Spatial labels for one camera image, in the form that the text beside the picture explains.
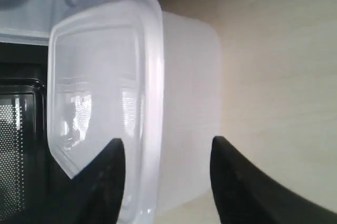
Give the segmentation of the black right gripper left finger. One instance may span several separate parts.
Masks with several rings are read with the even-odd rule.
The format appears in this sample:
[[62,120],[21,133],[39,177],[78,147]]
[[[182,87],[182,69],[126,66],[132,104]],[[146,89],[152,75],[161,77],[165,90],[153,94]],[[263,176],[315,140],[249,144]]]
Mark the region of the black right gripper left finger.
[[117,223],[124,194],[124,145],[112,139],[61,191],[5,223]]

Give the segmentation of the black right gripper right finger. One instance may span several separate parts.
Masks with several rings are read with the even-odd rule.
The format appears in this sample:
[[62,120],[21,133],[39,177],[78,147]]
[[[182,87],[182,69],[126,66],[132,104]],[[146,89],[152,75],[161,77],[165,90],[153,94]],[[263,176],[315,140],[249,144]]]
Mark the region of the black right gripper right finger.
[[287,189],[215,136],[210,180],[220,223],[336,223],[336,213]]

